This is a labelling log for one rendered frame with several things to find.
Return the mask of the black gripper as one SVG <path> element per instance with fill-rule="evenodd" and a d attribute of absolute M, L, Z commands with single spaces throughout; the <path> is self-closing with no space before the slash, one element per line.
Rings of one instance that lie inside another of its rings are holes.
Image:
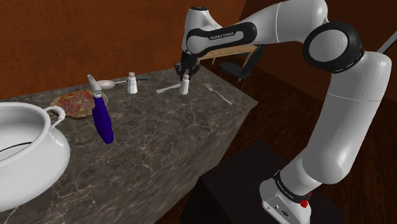
<path fill-rule="evenodd" d="M 184 75 L 184 69 L 189 69 L 188 79 L 190 80 L 191 77 L 200 69 L 200 64 L 197 62 L 196 56 L 187 52 L 182 52 L 181 62 L 175 62 L 174 67 L 180 78 Z"/>

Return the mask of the pizza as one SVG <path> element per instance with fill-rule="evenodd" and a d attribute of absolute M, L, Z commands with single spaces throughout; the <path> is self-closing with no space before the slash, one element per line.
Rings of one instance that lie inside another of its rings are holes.
<path fill-rule="evenodd" d="M 54 98 L 50 106 L 61 107 L 66 117 L 83 119 L 92 115 L 95 99 L 92 90 L 79 90 Z"/>

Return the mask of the black chair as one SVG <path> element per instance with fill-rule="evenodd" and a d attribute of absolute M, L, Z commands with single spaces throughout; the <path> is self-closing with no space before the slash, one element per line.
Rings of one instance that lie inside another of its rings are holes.
<path fill-rule="evenodd" d="M 242 80 L 242 84 L 240 89 L 243 89 L 245 81 L 247 77 L 251 75 L 253 68 L 255 67 L 256 63 L 260 60 L 260 57 L 263 55 L 265 51 L 266 45 L 258 45 L 258 47 L 252 52 L 252 54 L 247 58 L 247 62 L 243 67 L 234 64 L 233 62 L 223 62 L 220 64 L 221 73 L 226 71 L 226 78 L 227 80 L 228 75 L 231 74 L 232 76 L 236 77 L 237 81 L 235 87 L 237 86 L 238 82 Z"/>

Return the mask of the silver knife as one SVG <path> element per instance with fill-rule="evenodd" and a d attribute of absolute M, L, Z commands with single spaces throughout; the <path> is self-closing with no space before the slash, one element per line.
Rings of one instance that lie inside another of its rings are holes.
<path fill-rule="evenodd" d="M 162 92 L 164 92 L 164 91 L 166 91 L 166 90 L 170 90 L 170 89 L 174 89 L 174 88 L 179 88 L 180 86 L 181 86 L 181 84 L 178 83 L 178 84 L 175 84 L 175 85 L 172 85 L 172 86 L 169 86 L 169 87 L 165 87 L 165 88 L 158 89 L 158 90 L 156 90 L 156 93 L 160 94 L 160 93 L 162 93 Z"/>

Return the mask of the white salt shaker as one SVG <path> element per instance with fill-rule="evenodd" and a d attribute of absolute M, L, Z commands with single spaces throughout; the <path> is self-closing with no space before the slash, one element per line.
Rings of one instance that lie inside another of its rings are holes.
<path fill-rule="evenodd" d="M 180 94 L 186 95 L 188 93 L 189 82 L 190 82 L 189 75 L 185 74 L 183 76 L 183 79 L 181 81 L 181 85 L 180 85 L 180 88 L 179 88 L 179 93 Z"/>
<path fill-rule="evenodd" d="M 127 92 L 129 94 L 137 93 L 137 80 L 134 72 L 129 72 L 129 78 L 127 81 Z"/>

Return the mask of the silver frying pan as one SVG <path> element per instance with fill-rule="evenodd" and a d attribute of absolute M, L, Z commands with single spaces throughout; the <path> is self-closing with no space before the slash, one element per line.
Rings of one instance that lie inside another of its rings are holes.
<path fill-rule="evenodd" d="M 138 81 L 147 81 L 147 79 L 145 79 L 145 78 L 136 79 L 136 80 L 137 80 L 137 82 Z M 116 84 L 127 83 L 127 81 L 128 80 L 115 82 L 115 81 L 111 81 L 111 80 L 100 80 L 100 81 L 96 82 L 96 84 L 93 86 L 93 88 L 94 89 L 99 89 L 99 88 L 101 88 L 101 89 L 110 89 L 110 88 L 113 88 Z"/>

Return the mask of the large white pot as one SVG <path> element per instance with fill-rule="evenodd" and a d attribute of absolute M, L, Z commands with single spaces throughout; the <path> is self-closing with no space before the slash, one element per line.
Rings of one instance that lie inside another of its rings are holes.
<path fill-rule="evenodd" d="M 39 196 L 64 173 L 71 149 L 55 126 L 65 117 L 58 106 L 0 102 L 0 212 Z"/>

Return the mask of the wooden table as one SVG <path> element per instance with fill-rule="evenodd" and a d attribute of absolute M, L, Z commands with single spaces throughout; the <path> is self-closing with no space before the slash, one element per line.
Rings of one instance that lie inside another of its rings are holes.
<path fill-rule="evenodd" d="M 257 46 L 255 45 L 240 45 L 240 46 L 233 46 L 228 48 L 212 50 L 207 54 L 205 54 L 204 56 L 199 57 L 197 59 L 197 62 L 200 63 L 201 60 L 205 60 L 205 59 L 212 59 L 212 61 L 214 62 L 215 58 L 225 57 L 229 55 L 237 55 L 240 53 L 248 53 L 249 55 L 251 55 L 256 50 L 256 48 Z"/>

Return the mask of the silver fork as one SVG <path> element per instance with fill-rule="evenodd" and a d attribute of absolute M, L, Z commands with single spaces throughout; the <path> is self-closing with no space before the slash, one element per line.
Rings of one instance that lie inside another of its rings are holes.
<path fill-rule="evenodd" d="M 228 99 L 226 99 L 224 96 L 222 96 L 219 92 L 215 91 L 215 90 L 210 86 L 210 84 L 205 83 L 205 86 L 206 86 L 206 88 L 207 88 L 209 91 L 212 91 L 212 92 L 218 94 L 224 101 L 226 101 L 226 102 L 229 103 L 230 105 L 233 105 L 232 102 L 230 102 Z"/>

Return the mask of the blue spray bottle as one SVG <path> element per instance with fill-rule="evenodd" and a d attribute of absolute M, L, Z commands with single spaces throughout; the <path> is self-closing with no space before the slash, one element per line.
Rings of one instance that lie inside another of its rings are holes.
<path fill-rule="evenodd" d="M 114 134 L 111 118 L 109 116 L 103 99 L 102 88 L 99 86 L 99 84 L 96 82 L 91 74 L 88 74 L 87 78 L 92 88 L 95 104 L 94 108 L 92 109 L 95 128 L 104 143 L 111 144 L 114 141 Z"/>

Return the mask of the dark robot stand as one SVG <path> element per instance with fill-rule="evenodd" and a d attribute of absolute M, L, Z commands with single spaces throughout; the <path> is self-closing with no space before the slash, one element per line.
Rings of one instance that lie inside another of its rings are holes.
<path fill-rule="evenodd" d="M 286 165 L 257 140 L 199 177 L 181 224 L 300 224 L 278 196 L 260 195 L 260 184 Z"/>

